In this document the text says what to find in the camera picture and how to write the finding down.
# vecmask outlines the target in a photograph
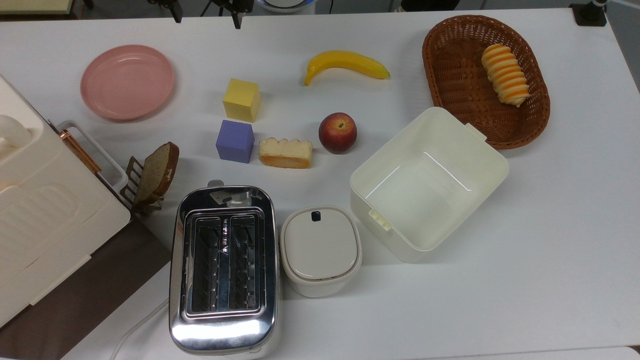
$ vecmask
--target bread slice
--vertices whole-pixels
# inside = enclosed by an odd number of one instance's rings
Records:
[[[260,141],[260,161],[270,167],[309,168],[313,149],[308,141],[263,139]]]
[[[146,212],[145,208],[158,201],[169,190],[175,167],[178,165],[180,149],[168,142],[147,156],[143,164],[140,183],[133,198],[132,210]]]

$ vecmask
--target tabletop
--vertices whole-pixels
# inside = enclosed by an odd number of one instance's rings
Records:
[[[91,334],[74,347],[63,360],[83,360],[87,354],[93,359],[109,359],[120,337],[150,313],[168,291],[169,265],[160,270],[149,282],[132,295],[123,306],[107,317]],[[167,307],[142,325],[125,341],[117,359],[205,359],[187,355],[173,346],[166,328]],[[300,354],[298,359],[312,359],[313,354]],[[583,348],[494,354],[473,357],[446,357],[447,360],[639,360],[640,354],[629,347]]]
[[[578,27],[569,9],[464,13],[495,17],[529,43],[551,99],[546,130],[502,151],[506,180],[421,263],[400,262],[358,223],[360,271],[322,299],[285,286],[283,340],[270,358],[421,359],[640,343],[640,95],[611,28]],[[122,166],[166,141],[180,147],[163,210],[145,219],[169,246],[178,203],[211,179],[262,188],[280,225],[309,206],[349,209],[351,173],[433,105],[422,42],[459,14],[247,17],[239,31],[217,18],[1,23],[0,73],[45,118],[75,120]],[[79,83],[98,54],[124,44],[161,51],[176,85],[153,116],[115,123],[83,104]],[[391,78],[335,69],[304,87],[309,59],[330,49],[375,58]],[[249,164],[219,159],[214,143],[230,78],[260,85],[256,139],[310,140],[312,168],[265,167],[257,147]],[[317,138],[320,121],[337,111],[358,124],[344,155]],[[113,348],[166,298],[156,290],[145,298],[150,308],[95,347]],[[138,358],[188,357],[168,341],[166,321],[148,325],[136,334]]]

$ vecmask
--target banana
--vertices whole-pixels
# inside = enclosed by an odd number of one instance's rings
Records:
[[[387,68],[372,58],[353,51],[331,50],[320,53],[309,61],[305,85],[309,85],[314,76],[331,67],[357,71],[376,79],[387,79],[389,77]]]

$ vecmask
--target stainless steel toaster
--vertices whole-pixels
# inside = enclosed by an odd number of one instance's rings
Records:
[[[169,328],[186,352],[256,359],[280,341],[273,204],[251,186],[187,195],[173,239]]]

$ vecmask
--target white plastic box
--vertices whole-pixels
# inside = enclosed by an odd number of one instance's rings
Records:
[[[507,160],[470,124],[430,108],[351,175],[351,210],[400,260],[438,246],[501,184]]]

